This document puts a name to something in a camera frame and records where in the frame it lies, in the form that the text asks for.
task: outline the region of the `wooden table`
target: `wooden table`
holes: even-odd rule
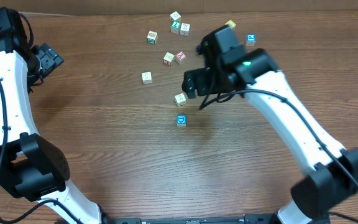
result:
[[[112,217],[183,218],[272,213],[303,176],[265,118],[235,97],[198,111],[177,107],[183,72],[203,66],[202,37],[232,19],[238,38],[256,34],[315,118],[348,148],[358,146],[358,11],[189,14],[189,37],[170,32],[168,15],[30,18],[35,43],[65,63],[30,102],[40,134],[59,147],[71,179]],[[149,30],[158,32],[148,44]],[[163,64],[184,50],[183,65]],[[153,84],[143,85],[142,72]],[[188,127],[175,125],[187,114]],[[34,204],[0,188],[0,214]],[[358,194],[334,209],[358,217]],[[23,223],[52,223],[46,207]],[[334,219],[334,223],[348,223]]]

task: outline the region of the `white cube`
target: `white cube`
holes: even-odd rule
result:
[[[143,84],[152,83],[152,73],[151,72],[144,72],[142,73]]]
[[[172,65],[172,62],[173,62],[173,58],[174,58],[174,55],[167,52],[164,56],[164,64],[165,65],[168,65],[168,66],[171,66]]]
[[[180,35],[189,35],[190,24],[181,24],[180,26]]]
[[[182,65],[182,63],[187,59],[186,54],[183,51],[180,51],[175,55],[175,60],[178,62],[179,65]]]
[[[156,44],[158,39],[157,32],[149,31],[149,34],[147,35],[147,42],[150,44]]]
[[[178,21],[173,21],[172,22],[171,32],[173,32],[174,34],[179,34],[179,32],[180,32],[180,22],[178,22]]]
[[[171,22],[173,22],[173,21],[178,21],[178,22],[180,22],[180,19],[181,19],[181,17],[180,17],[180,15],[179,15],[179,13],[178,12],[173,12],[172,14],[171,14],[171,16],[170,16],[170,20],[171,20]]]
[[[184,105],[186,103],[186,97],[183,93],[180,93],[175,96],[175,102],[178,106]]]

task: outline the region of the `printed symbol on cube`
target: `printed symbol on cube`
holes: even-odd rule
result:
[[[173,21],[171,25],[171,32],[174,34],[179,34],[180,31],[180,22]]]
[[[164,64],[165,65],[168,65],[168,66],[171,66],[172,65],[172,62],[173,62],[173,58],[174,58],[174,55],[167,52],[164,56]]]
[[[186,103],[186,97],[183,93],[180,93],[175,96],[175,102],[178,106],[184,105]]]
[[[144,72],[142,73],[143,84],[152,83],[152,73],[151,72]]]
[[[149,34],[147,35],[147,42],[149,42],[151,44],[156,44],[157,38],[158,38],[158,35],[156,32],[149,31]]]
[[[182,23],[180,26],[180,35],[189,35],[190,32],[190,24]]]
[[[178,62],[179,65],[181,65],[186,59],[187,56],[185,55],[185,53],[183,53],[183,51],[175,55],[175,60]]]
[[[178,127],[185,127],[187,123],[186,115],[178,115],[177,116],[177,126]]]
[[[246,46],[254,46],[256,43],[255,34],[247,34],[247,43]]]
[[[178,12],[173,12],[171,15],[170,15],[170,20],[171,20],[171,22],[173,22],[173,21],[178,21],[178,22],[180,22],[180,19],[181,19],[181,17],[180,17],[180,14],[178,13]]]
[[[225,23],[225,25],[229,25],[229,27],[232,29],[235,28],[235,26],[236,26],[236,24],[231,20],[229,20],[227,23]]]

